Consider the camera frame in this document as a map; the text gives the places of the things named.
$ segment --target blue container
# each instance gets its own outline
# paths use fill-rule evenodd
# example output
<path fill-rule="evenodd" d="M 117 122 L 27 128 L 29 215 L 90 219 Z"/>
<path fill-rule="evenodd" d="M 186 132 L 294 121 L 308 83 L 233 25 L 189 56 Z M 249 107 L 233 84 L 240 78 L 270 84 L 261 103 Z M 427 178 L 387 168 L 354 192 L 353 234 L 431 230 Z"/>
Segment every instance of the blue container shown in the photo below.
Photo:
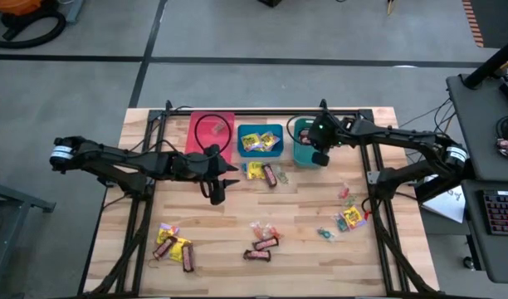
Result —
<path fill-rule="evenodd" d="M 251 150 L 247 152 L 243 148 L 241 137 L 244 135 L 258 133 L 260 136 L 266 132 L 271 131 L 276 137 L 280 138 L 280 142 L 272 147 L 270 152 L 261 152 L 257 150 Z M 240 125 L 237 127 L 237 151 L 241 157 L 279 157 L 281 152 L 284 150 L 284 129 L 281 125 Z"/>
<path fill-rule="evenodd" d="M 299 139 L 300 132 L 303 129 L 310 128 L 313 125 L 313 120 L 311 119 L 299 119 L 295 122 L 295 132 L 293 136 L 295 139 Z M 318 164 L 311 162 L 311 156 L 317 150 L 313 148 L 313 146 L 309 145 L 299 145 L 296 142 L 293 143 L 293 158 L 295 160 L 296 166 L 303 168 L 319 168 Z"/>

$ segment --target gray floor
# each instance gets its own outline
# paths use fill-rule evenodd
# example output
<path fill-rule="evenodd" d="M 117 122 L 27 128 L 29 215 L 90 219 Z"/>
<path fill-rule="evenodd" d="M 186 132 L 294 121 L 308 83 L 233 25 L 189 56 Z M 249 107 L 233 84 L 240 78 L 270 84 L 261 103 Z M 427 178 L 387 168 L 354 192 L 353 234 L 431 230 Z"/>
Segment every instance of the gray floor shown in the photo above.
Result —
<path fill-rule="evenodd" d="M 55 41 L 11 54 L 142 56 L 159 0 L 88 0 L 80 22 Z M 154 56 L 484 61 L 495 50 L 472 40 L 461 0 L 397 0 L 393 15 L 376 0 L 169 0 Z M 26 32 L 45 31 L 49 20 Z M 34 211 L 3 290 L 30 298 L 74 295 L 105 192 L 82 172 L 48 164 L 57 136 L 84 135 L 115 145 L 139 63 L 0 61 L 0 182 L 57 202 Z M 138 107 L 394 106 L 399 123 L 447 98 L 445 79 L 470 69 L 374 66 L 149 66 Z M 430 130 L 432 115 L 411 127 Z M 451 131 L 461 139 L 458 125 Z M 508 285 L 462 268 L 464 240 L 430 236 L 441 289 L 508 298 Z"/>

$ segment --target wooden tabletop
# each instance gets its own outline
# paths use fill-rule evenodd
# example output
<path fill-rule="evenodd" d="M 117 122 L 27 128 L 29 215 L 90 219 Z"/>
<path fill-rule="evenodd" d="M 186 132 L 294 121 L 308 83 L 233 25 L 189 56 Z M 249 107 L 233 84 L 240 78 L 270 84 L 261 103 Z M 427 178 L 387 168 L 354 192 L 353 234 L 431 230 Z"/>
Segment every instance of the wooden tabletop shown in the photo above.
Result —
<path fill-rule="evenodd" d="M 375 123 L 396 126 L 392 107 L 371 108 Z M 144 137 L 148 109 L 127 111 L 120 148 L 131 148 Z M 288 116 L 237 116 L 242 124 L 286 124 Z M 165 136 L 183 150 L 189 127 L 187 116 L 171 117 Z M 232 139 L 232 163 L 239 166 L 237 137 Z M 147 242 L 141 296 L 380 296 L 385 294 L 374 226 L 367 223 L 347 233 L 339 233 L 334 220 L 341 211 L 337 193 L 343 182 L 357 196 L 356 207 L 367 196 L 363 162 L 359 147 L 344 146 L 330 151 L 330 165 L 321 169 L 298 169 L 292 157 L 292 140 L 285 134 L 284 152 L 277 163 L 286 171 L 288 184 L 269 189 L 264 181 L 246 180 L 242 172 L 227 173 L 223 178 L 241 179 L 227 188 L 227 199 L 212 206 L 200 194 L 198 184 L 158 182 L 154 196 L 151 228 Z M 407 164 L 403 149 L 382 145 L 386 167 Z M 374 161 L 370 149 L 371 161 Z M 408 187 L 399 191 L 413 194 Z M 122 195 L 111 189 L 108 203 Z M 85 291 L 96 287 L 119 258 L 125 238 L 130 199 L 109 206 L 100 219 Z M 437 278 L 427 245 L 416 201 L 401 196 L 393 199 L 393 211 L 403 253 L 417 272 L 432 287 Z M 260 221 L 274 225 L 285 237 L 271 248 L 272 261 L 244 261 L 242 254 L 256 241 L 249 223 Z M 191 240 L 195 250 L 195 273 L 184 273 L 182 264 L 171 260 L 152 260 L 160 223 L 178 225 L 181 238 Z M 334 243 L 316 232 L 324 227 L 337 234 Z M 391 272 L 396 281 L 392 256 Z M 129 265 L 127 284 L 132 282 Z"/>

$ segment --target white paper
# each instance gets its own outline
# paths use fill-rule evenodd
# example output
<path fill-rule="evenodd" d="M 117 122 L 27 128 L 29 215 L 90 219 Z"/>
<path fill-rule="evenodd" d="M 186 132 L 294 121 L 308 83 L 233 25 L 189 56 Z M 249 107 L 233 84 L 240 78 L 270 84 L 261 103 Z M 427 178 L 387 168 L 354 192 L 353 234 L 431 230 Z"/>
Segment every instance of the white paper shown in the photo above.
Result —
<path fill-rule="evenodd" d="M 436 175 L 426 177 L 424 181 L 429 182 L 435 177 Z M 448 190 L 433 199 L 429 199 L 427 202 L 423 203 L 422 206 L 443 217 L 462 223 L 465 205 L 466 200 L 464 199 L 462 187 L 456 186 L 454 189 Z"/>

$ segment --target black keyboard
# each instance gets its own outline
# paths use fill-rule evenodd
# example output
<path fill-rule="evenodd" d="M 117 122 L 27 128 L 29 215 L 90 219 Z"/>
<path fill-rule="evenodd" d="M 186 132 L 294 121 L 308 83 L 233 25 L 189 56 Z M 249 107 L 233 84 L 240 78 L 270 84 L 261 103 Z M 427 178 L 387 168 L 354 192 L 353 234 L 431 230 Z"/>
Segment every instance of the black keyboard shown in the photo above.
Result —
<path fill-rule="evenodd" d="M 508 236 L 508 191 L 480 191 L 488 233 Z"/>

